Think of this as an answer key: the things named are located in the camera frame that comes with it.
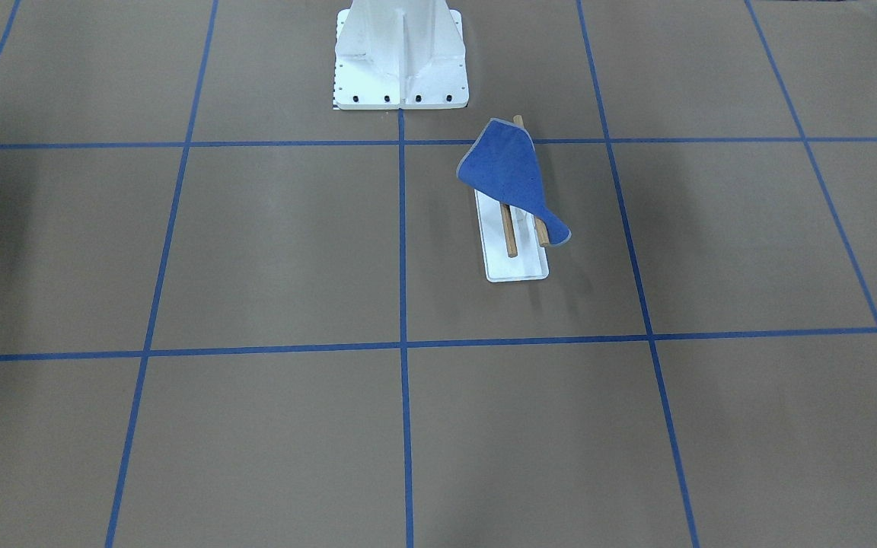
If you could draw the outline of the white towel rack base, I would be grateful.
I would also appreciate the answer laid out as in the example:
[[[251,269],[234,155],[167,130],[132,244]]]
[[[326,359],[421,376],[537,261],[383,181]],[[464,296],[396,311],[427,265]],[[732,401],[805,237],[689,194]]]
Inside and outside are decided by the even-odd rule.
[[[501,202],[474,191],[478,234],[483,251],[483,269],[490,283],[543,280],[549,276],[549,261],[536,232],[538,218],[516,207],[509,207],[516,254],[509,254]]]

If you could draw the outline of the wooden rack rod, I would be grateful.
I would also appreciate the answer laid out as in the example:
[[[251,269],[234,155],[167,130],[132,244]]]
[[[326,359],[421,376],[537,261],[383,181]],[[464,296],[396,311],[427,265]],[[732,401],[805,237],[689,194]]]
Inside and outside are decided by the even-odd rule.
[[[523,121],[523,117],[521,114],[514,115],[512,121],[515,122],[518,127],[525,128],[525,121]],[[538,245],[540,247],[549,247],[549,231],[547,231],[547,226],[543,219],[538,218],[538,216],[533,216],[534,230],[537,236]]]
[[[507,247],[507,257],[515,259],[518,257],[518,243],[516,243],[512,207],[507,202],[499,202],[499,214],[502,221],[502,236],[504,236],[505,247]]]

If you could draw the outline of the blue grey-edged towel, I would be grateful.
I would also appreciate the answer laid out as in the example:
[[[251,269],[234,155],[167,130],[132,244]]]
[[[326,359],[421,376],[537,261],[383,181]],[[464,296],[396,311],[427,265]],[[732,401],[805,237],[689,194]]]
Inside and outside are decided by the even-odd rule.
[[[545,180],[527,129],[492,118],[456,167],[456,177],[498,202],[540,219],[547,245],[558,247],[572,237],[570,227],[549,208]]]

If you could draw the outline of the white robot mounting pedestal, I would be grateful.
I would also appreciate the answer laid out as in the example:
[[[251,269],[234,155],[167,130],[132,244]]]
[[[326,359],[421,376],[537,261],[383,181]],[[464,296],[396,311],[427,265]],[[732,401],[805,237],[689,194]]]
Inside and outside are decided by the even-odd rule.
[[[341,110],[461,109],[470,100],[462,14],[445,1],[352,1],[335,25]]]

